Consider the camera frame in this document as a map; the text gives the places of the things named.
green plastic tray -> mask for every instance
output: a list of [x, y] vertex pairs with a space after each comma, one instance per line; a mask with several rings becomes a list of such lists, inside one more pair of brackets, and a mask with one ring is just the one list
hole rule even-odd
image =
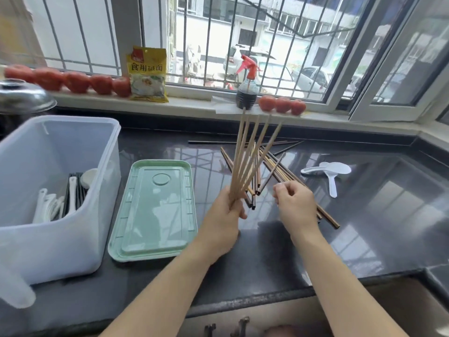
[[190, 164], [170, 159], [132, 164], [109, 255], [120, 262], [176, 256], [197, 232]]

yellow packet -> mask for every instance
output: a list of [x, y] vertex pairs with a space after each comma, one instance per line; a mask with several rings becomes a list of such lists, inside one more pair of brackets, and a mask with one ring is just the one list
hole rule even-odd
[[131, 99], [168, 102], [165, 92], [165, 49], [133, 46], [132, 53], [126, 59], [131, 80]]

row of tomatoes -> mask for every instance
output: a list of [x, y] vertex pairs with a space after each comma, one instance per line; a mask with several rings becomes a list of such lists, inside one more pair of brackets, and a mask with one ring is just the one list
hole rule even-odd
[[299, 116], [306, 110], [306, 103], [298, 99], [292, 101], [287, 97], [275, 98], [273, 96], [262, 96], [259, 99], [259, 107], [262, 111], [270, 112], [276, 109], [276, 112], [286, 113], [291, 110], [291, 114], [294, 116]]
[[24, 65], [11, 65], [5, 68], [4, 76], [25, 80], [28, 83], [38, 84], [48, 91], [59, 91], [65, 85], [73, 93], [86, 93], [92, 87], [98, 94], [111, 94], [114, 91], [120, 97], [131, 95], [131, 86], [128, 77], [112, 79], [110, 75], [94, 74], [88, 76], [82, 72], [60, 72], [50, 67], [41, 67], [32, 70]]

red spray nozzle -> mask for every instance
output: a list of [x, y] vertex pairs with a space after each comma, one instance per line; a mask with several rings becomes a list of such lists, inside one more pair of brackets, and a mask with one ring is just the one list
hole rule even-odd
[[242, 59], [243, 59], [242, 65], [239, 67], [239, 69], [237, 70], [236, 73], [239, 73], [243, 69], [249, 69], [250, 71], [246, 75], [246, 78], [254, 80], [257, 70], [261, 71], [261, 69], [257, 66], [255, 61], [252, 60], [250, 57], [242, 54]]

countertop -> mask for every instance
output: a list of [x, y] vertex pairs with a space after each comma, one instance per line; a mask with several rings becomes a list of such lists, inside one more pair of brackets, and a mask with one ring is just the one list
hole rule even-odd
[[[122, 129], [122, 180], [115, 222], [129, 169], [140, 159], [182, 159], [192, 165], [198, 223], [230, 182], [219, 145], [189, 145], [217, 136]], [[233, 146], [224, 146], [233, 155]], [[338, 197], [329, 197], [327, 178], [303, 177], [315, 198], [341, 227], [319, 224], [324, 237], [364, 283], [419, 273], [448, 263], [449, 168], [407, 146], [305, 141], [283, 164], [296, 175], [320, 162], [343, 162], [352, 172], [337, 178]], [[268, 172], [263, 167], [263, 174]], [[271, 186], [257, 198], [230, 253], [211, 266], [188, 316], [313, 294], [287, 231], [278, 221]], [[170, 259], [120, 264], [107, 251], [95, 273], [33, 288], [36, 302], [15, 310], [0, 302], [0, 336], [96, 333], [115, 318]]]

